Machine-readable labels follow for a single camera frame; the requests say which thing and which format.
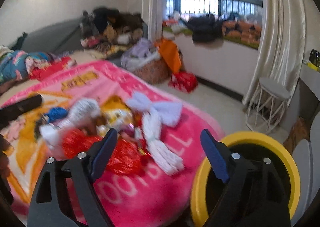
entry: metal screw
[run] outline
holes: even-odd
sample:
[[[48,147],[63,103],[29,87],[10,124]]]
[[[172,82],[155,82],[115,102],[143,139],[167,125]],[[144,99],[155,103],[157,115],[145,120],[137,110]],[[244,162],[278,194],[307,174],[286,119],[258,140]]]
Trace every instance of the metal screw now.
[[[79,159],[82,159],[82,158],[85,158],[86,156],[87,156],[87,153],[81,152],[81,153],[78,154],[77,157],[78,157]]]
[[[266,164],[271,164],[270,158],[264,158],[263,162],[266,163]]]
[[[232,154],[231,154],[231,157],[232,157],[233,159],[239,159],[239,158],[241,158],[241,156],[240,156],[239,153],[232,153]]]
[[[54,160],[55,160],[55,159],[54,159],[53,157],[48,158],[48,159],[47,159],[47,163],[48,163],[48,164],[51,164],[51,163],[54,162]]]

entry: plush toy head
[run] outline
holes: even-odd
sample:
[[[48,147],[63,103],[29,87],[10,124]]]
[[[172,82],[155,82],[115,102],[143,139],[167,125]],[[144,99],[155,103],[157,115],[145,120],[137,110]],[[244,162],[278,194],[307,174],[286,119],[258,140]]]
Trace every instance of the plush toy head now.
[[[119,96],[110,97],[102,106],[109,127],[119,129],[122,125],[133,124],[133,115]]]

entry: yellow plastic rim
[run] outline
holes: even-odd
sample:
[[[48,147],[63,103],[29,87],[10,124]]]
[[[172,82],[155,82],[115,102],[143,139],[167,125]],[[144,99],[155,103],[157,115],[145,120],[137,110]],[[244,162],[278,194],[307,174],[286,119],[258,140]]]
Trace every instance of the yellow plastic rim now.
[[[281,159],[288,171],[290,179],[291,193],[289,212],[290,218],[292,219],[300,198],[300,176],[298,168],[289,152],[278,141],[257,132],[237,132],[226,136],[221,142],[225,143],[227,147],[239,144],[259,145],[269,149]],[[209,217],[206,204],[206,185],[210,170],[211,165],[209,160],[205,158],[193,181],[190,206],[192,219],[196,227],[202,227]]]

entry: woven basket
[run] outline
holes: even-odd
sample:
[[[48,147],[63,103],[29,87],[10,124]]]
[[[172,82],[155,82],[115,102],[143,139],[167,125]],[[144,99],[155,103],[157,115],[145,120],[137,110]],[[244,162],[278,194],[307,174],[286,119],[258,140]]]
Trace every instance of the woven basket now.
[[[144,67],[141,67],[132,73],[147,83],[154,85],[163,83],[166,79],[168,79],[169,68],[165,61],[161,58],[160,60],[151,61]]]

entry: orange item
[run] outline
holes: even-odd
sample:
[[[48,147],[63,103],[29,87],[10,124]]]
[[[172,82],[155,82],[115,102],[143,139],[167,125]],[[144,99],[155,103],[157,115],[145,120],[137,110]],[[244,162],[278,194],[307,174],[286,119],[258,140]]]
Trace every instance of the orange item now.
[[[169,39],[162,38],[155,44],[159,48],[159,54],[173,73],[178,73],[181,68],[181,60],[177,45]]]

